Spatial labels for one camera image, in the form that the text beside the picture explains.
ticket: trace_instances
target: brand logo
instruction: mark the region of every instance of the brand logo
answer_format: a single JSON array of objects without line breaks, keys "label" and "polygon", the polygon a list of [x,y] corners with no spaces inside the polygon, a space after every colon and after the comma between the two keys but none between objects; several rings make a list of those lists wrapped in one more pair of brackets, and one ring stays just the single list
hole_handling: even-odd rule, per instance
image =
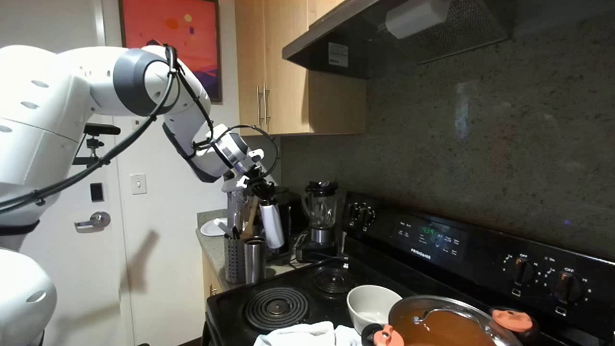
[{"label": "brand logo", "polygon": [[413,254],[417,254],[417,255],[419,255],[419,256],[421,256],[423,258],[431,259],[431,255],[425,254],[425,253],[423,253],[421,251],[418,251],[417,249],[411,248],[410,252],[412,252]]}]

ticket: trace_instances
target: wooden cabinet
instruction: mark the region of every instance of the wooden cabinet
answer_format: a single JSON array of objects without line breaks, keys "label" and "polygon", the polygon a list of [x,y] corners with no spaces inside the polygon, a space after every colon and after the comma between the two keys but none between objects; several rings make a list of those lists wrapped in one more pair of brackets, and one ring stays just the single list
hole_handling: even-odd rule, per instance
[{"label": "wooden cabinet", "polygon": [[236,0],[242,123],[272,135],[365,131],[365,80],[308,71],[282,58],[282,48],[308,30],[310,18],[335,2],[341,0]]},{"label": "wooden cabinet", "polygon": [[207,259],[205,254],[203,256],[203,288],[205,301],[210,296],[213,296],[218,293],[222,293],[223,288],[220,284],[220,279],[218,279],[218,273],[213,269],[211,263]]}]

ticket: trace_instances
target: painting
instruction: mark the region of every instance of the painting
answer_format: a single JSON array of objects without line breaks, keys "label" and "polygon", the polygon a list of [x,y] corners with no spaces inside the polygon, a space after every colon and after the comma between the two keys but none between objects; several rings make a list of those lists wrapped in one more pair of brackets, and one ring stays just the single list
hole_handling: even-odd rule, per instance
[{"label": "painting", "polygon": [[222,101],[217,1],[120,0],[120,12],[124,47],[170,44],[211,100]]}]

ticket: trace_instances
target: stove control panel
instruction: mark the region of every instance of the stove control panel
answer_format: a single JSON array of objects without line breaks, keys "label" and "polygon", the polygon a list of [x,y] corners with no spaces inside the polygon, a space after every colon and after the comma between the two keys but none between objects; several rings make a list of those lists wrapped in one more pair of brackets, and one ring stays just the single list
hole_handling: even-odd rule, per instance
[{"label": "stove control panel", "polygon": [[594,335],[615,330],[615,263],[349,193],[342,227]]}]

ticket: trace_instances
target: countertop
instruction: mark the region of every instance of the countertop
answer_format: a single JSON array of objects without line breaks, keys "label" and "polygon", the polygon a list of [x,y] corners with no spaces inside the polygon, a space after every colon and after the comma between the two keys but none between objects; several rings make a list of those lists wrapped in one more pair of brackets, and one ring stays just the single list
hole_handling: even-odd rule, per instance
[{"label": "countertop", "polygon": [[[222,288],[227,291],[239,287],[243,284],[233,284],[224,278],[224,240],[222,236],[204,236],[200,232],[200,226],[209,220],[213,220],[217,217],[226,217],[226,210],[219,209],[215,211],[200,212],[197,214],[196,236],[199,239],[199,244],[203,249],[203,253],[207,257],[207,260],[211,263],[213,269],[218,274],[218,280]],[[302,264],[293,264],[295,267],[302,267]],[[288,264],[283,264],[279,260],[271,261],[267,263],[266,277],[272,277],[281,273],[289,272],[294,268]]]}]

